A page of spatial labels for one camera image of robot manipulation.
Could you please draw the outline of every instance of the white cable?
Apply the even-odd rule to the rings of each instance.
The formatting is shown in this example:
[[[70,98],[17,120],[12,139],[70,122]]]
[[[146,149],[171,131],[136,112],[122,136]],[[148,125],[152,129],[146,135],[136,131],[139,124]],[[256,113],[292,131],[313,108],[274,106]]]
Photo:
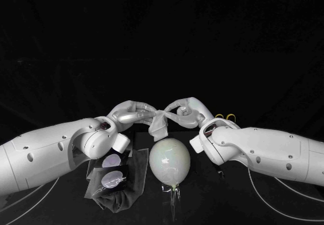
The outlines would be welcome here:
[[[253,184],[253,181],[251,181],[251,177],[250,177],[250,173],[249,173],[249,169],[247,169],[247,175],[249,175],[249,179],[250,179],[250,183],[251,183],[251,186],[254,188],[254,184]],[[254,188],[254,192],[259,196],[259,198],[261,199],[261,201],[266,203],[266,201],[263,200],[263,198],[260,197],[259,193],[257,193],[257,190]],[[300,219],[300,218],[296,218],[296,217],[290,217],[287,215],[285,215],[282,212],[279,212],[267,203],[266,205],[279,213],[282,214],[285,217],[289,217],[290,219],[296,219],[296,220],[302,220],[302,221],[309,221],[309,222],[324,222],[324,219]]]
[[[53,186],[50,187],[45,195],[43,196],[43,198],[38,200],[38,202],[35,203],[35,205],[40,203],[40,201],[44,199],[44,197],[47,196],[48,192],[51,191],[54,185],[56,185],[56,182],[53,183]],[[5,225],[8,225],[9,223],[12,223],[20,217],[22,217],[25,215],[25,213],[35,207],[35,205],[11,221],[8,222]]]
[[[43,185],[40,185],[38,187],[37,187],[37,189],[34,189],[18,201],[15,201],[11,205],[8,205],[5,208],[2,208],[1,210],[0,210],[0,213],[4,211],[4,210],[7,210],[11,206],[14,206],[22,199],[25,199],[40,188],[41,188],[41,186]]]
[[[276,177],[274,177],[274,179],[277,180],[277,182],[290,190],[290,191],[293,191],[295,193],[297,193],[299,195],[302,195],[303,197],[306,197],[306,198],[309,198],[309,199],[312,199],[312,200],[316,200],[316,201],[319,201],[319,202],[322,202],[324,203],[324,200],[322,199],[318,199],[318,198],[313,198],[313,197],[309,197],[308,195],[303,195],[302,193],[299,193],[296,190],[293,190]]]

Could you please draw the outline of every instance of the black background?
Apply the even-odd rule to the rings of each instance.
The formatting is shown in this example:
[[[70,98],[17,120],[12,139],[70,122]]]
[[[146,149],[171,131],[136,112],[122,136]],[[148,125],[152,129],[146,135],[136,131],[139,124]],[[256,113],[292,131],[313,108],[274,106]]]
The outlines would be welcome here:
[[[319,1],[12,0],[0,11],[1,143],[122,101],[162,110],[187,97],[240,128],[324,140]]]

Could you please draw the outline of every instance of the gray cloth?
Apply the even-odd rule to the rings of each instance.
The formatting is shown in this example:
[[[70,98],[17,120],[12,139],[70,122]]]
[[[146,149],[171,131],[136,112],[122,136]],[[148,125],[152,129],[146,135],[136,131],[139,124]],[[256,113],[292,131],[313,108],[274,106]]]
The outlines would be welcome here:
[[[128,158],[126,164],[128,178],[125,189],[109,195],[92,198],[102,210],[107,208],[113,213],[126,210],[132,206],[143,192],[148,165],[148,149],[132,150],[132,157]]]

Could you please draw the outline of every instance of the egg-shaped balloon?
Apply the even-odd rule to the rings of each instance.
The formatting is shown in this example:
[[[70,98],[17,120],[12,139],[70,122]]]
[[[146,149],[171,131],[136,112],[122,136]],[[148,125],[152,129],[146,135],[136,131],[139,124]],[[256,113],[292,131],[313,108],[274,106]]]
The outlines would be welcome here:
[[[189,169],[187,147],[177,139],[165,138],[153,144],[149,152],[149,167],[156,179],[175,188]]]

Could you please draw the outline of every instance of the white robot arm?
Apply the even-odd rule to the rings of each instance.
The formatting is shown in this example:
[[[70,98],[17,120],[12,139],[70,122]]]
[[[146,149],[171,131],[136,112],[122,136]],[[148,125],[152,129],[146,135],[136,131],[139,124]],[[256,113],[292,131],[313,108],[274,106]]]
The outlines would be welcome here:
[[[117,132],[133,122],[149,125],[153,111],[149,105],[126,101],[106,117],[44,127],[5,142],[0,146],[0,196],[53,181],[110,148],[122,153],[129,139]]]
[[[205,152],[215,165],[236,160],[264,175],[324,186],[322,142],[277,130],[256,127],[240,129],[231,121],[211,119],[204,111],[200,113],[207,119],[202,123],[195,119],[200,132],[189,144],[197,153]],[[184,127],[185,123],[192,124],[188,120],[194,117],[188,118],[178,111],[177,115],[168,112],[165,116]]]

